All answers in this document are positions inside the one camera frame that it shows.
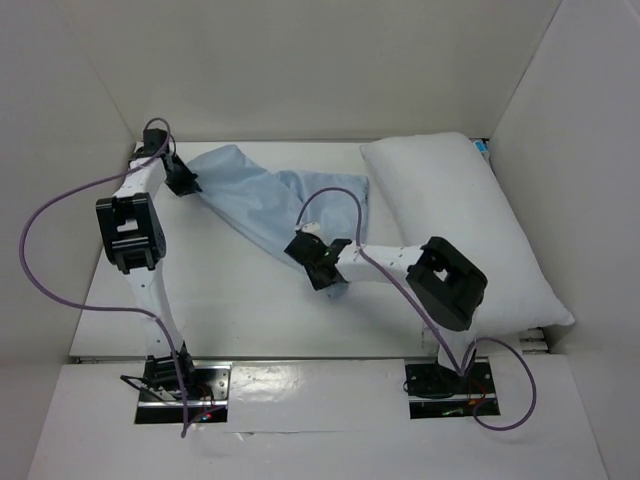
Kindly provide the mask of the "light blue pillowcase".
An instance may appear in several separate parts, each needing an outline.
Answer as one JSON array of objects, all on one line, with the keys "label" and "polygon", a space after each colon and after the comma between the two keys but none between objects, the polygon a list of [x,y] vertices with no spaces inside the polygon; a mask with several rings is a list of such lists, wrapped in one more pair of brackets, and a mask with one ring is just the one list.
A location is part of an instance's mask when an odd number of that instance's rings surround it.
[{"label": "light blue pillowcase", "polygon": [[300,212],[305,223],[317,222],[327,239],[353,239],[359,202],[361,239],[367,239],[370,184],[365,175],[270,171],[234,144],[201,154],[188,167],[197,175],[199,197],[214,213],[299,274],[304,269],[284,249],[294,238]]}]

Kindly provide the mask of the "white pillow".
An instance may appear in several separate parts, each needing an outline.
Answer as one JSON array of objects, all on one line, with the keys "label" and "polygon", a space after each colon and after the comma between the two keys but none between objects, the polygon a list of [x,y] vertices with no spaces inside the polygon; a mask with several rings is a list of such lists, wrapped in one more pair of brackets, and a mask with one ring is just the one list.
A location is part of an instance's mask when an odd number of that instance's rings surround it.
[{"label": "white pillow", "polygon": [[479,334],[573,324],[491,168],[466,136],[392,137],[360,151],[405,244],[442,237],[486,275],[473,322]]}]

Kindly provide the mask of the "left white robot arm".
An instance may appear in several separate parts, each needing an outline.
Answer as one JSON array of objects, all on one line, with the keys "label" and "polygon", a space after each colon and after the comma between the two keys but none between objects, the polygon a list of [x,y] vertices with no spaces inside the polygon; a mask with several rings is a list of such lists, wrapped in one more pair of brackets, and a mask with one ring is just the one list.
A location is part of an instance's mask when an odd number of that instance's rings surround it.
[{"label": "left white robot arm", "polygon": [[172,135],[147,128],[143,144],[130,161],[132,172],[95,210],[109,262],[124,275],[145,317],[146,363],[142,383],[176,399],[189,397],[199,380],[186,343],[176,325],[163,279],[167,240],[153,199],[162,185],[176,196],[200,193],[197,175],[175,152]]}]

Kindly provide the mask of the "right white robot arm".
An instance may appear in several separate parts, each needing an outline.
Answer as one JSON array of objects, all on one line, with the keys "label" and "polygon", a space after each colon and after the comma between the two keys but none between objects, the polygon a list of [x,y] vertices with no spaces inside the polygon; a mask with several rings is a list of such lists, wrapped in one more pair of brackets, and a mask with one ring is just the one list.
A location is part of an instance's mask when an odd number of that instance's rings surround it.
[{"label": "right white robot arm", "polygon": [[440,387],[457,392],[469,383],[476,349],[473,320],[488,279],[449,241],[432,237],[422,246],[388,247],[337,239],[327,245],[299,230],[284,253],[303,267],[317,291],[357,282],[392,285],[439,343]]}]

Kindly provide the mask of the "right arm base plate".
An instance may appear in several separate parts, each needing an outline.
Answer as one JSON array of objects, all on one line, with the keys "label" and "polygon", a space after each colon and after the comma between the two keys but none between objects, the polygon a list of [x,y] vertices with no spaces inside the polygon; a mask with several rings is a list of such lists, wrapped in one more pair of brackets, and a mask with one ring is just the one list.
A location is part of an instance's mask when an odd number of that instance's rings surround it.
[{"label": "right arm base plate", "polygon": [[409,414],[415,419],[449,419],[499,416],[500,407],[490,363],[475,362],[469,373],[458,377],[434,361],[405,363],[403,390]]}]

